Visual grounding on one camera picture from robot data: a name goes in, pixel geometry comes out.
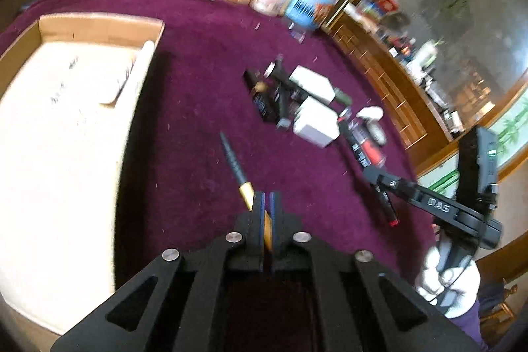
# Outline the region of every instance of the table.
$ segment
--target table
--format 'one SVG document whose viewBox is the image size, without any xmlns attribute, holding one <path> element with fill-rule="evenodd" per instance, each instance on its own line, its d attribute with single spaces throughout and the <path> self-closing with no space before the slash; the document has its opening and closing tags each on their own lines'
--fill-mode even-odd
<svg viewBox="0 0 528 352">
<path fill-rule="evenodd" d="M 236 215 L 246 210 L 223 158 L 220 130 L 230 139 L 255 188 L 282 191 L 284 209 L 298 214 L 306 231 L 342 251 L 369 249 L 404 278 L 414 280 L 434 242 L 431 217 L 394 199 L 401 223 L 387 226 L 348 148 L 339 141 L 319 149 L 262 123 L 242 81 L 246 68 L 263 71 L 283 53 L 288 70 L 309 67 L 352 95 L 356 112 L 366 105 L 382 105 L 367 78 L 330 37 L 308 36 L 300 44 L 280 19 L 224 0 L 40 0 L 0 36 L 0 50 L 41 14 L 61 11 L 108 11 L 165 22 L 121 172 L 114 264 L 107 267 L 117 286 L 166 248 L 185 252 L 206 246 L 230 231 Z M 381 124 L 389 140 L 384 148 L 387 169 L 413 179 L 398 132 L 388 116 Z M 0 217 L 3 210 L 8 209 L 0 207 Z M 19 240 L 35 240 L 42 246 L 53 234 L 47 230 L 41 237 L 28 238 L 23 227 L 17 228 Z M 79 254 L 89 252 L 90 246 L 86 243 Z M 14 261 L 12 268 L 0 268 L 0 273 L 15 270 L 17 264 L 31 264 L 31 256 Z M 69 281 L 81 280 L 71 273 Z M 75 297 L 55 293 L 66 308 L 75 306 Z M 14 307 L 23 312 L 23 302 L 24 291 L 19 291 Z M 37 322 L 44 318 L 29 316 Z M 67 328 L 49 326 L 59 333 Z"/>
</svg>

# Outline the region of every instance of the triangular cutout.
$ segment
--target triangular cutout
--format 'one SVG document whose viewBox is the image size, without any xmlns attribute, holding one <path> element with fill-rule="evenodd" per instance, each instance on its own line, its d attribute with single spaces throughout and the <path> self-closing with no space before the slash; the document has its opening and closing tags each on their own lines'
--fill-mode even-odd
<svg viewBox="0 0 528 352">
<path fill-rule="evenodd" d="M 132 294 L 113 308 L 106 315 L 106 320 L 124 328 L 128 332 L 133 332 L 137 328 L 139 320 L 141 320 L 141 316 L 157 283 L 157 277 L 149 277 Z"/>
<path fill-rule="evenodd" d="M 427 316 L 412 304 L 391 281 L 385 276 L 381 276 L 378 279 L 379 288 L 398 330 L 406 332 L 427 321 Z"/>
</svg>

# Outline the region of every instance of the hand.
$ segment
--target hand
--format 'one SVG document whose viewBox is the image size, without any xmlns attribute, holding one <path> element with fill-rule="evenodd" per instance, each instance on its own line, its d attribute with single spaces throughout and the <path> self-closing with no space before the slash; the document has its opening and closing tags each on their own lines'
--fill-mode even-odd
<svg viewBox="0 0 528 352">
<path fill-rule="evenodd" d="M 442 293 L 446 286 L 457 292 L 455 301 L 445 314 L 446 318 L 456 318 L 466 313 L 475 303 L 480 286 L 480 273 L 474 260 L 471 260 L 466 270 L 464 270 L 464 263 L 462 267 L 445 270 L 440 276 L 436 270 L 439 261 L 440 254 L 434 246 L 429 249 L 423 260 L 422 272 L 416 278 L 414 287 L 432 305 L 437 304 L 438 300 L 435 297 Z"/>
</svg>

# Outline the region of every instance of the wooden cabinet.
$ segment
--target wooden cabinet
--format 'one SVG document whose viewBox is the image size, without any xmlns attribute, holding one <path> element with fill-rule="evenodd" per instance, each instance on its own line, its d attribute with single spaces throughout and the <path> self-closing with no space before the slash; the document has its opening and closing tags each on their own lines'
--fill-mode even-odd
<svg viewBox="0 0 528 352">
<path fill-rule="evenodd" d="M 328 32 L 384 101 L 414 167 L 452 141 L 440 115 L 387 48 L 346 13 Z"/>
</svg>

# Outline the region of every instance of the person's arm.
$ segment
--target person's arm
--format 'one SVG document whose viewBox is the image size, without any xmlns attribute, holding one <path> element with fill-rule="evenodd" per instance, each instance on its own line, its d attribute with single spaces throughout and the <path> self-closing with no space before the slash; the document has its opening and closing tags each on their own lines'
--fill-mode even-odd
<svg viewBox="0 0 528 352">
<path fill-rule="evenodd" d="M 476 341 L 483 351 L 489 350 L 480 334 L 480 304 L 477 300 L 477 291 L 480 286 L 480 273 L 473 260 L 464 270 L 455 267 L 445 270 L 440 276 L 436 267 L 440 261 L 440 254 L 436 247 L 432 247 L 423 260 L 422 271 L 416 278 L 415 288 L 418 293 L 436 305 L 438 294 L 442 293 L 446 285 L 456 291 L 457 298 L 453 302 L 445 317 L 458 326 L 464 333 Z"/>
</svg>

